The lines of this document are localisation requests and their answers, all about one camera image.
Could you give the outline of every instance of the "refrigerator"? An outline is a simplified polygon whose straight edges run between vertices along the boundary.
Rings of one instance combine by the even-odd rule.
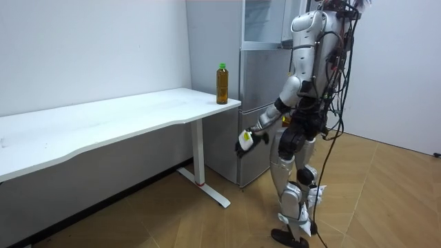
[[[216,94],[216,71],[226,63],[229,98],[242,102],[203,119],[206,166],[244,187],[269,169],[270,144],[242,158],[238,135],[280,94],[288,78],[291,50],[280,49],[286,29],[305,3],[295,0],[187,1],[192,88]],[[272,138],[281,121],[270,130]]]

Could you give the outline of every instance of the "wooden floor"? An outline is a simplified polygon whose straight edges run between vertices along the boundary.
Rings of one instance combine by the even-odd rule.
[[[317,142],[311,165],[319,171],[329,146]],[[283,247],[269,236],[283,226],[269,172],[244,189],[206,172],[232,202],[227,209],[175,173],[34,247]],[[441,247],[441,159],[344,135],[322,184],[317,218],[329,247]]]

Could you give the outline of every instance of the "brown liquid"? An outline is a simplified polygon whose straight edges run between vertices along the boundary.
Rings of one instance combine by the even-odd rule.
[[[218,104],[227,104],[228,101],[228,71],[225,68],[219,68],[216,73],[216,102]]]

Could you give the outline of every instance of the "desk foot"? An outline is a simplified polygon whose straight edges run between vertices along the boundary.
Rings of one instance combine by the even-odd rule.
[[[181,173],[184,177],[188,178],[188,180],[192,181],[196,186],[198,186],[194,181],[194,175],[191,172],[187,171],[185,168],[179,168],[178,172]],[[229,200],[223,197],[223,195],[219,194],[212,187],[208,186],[206,183],[198,187],[209,196],[211,196],[214,200],[216,200],[222,207],[227,208],[231,204]]]

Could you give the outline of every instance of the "white desk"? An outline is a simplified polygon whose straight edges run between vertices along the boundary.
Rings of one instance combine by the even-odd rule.
[[[202,118],[238,106],[240,101],[218,105],[212,94],[179,88],[0,117],[0,182],[91,149],[192,122],[195,175],[178,171],[227,207],[229,201],[205,184]]]

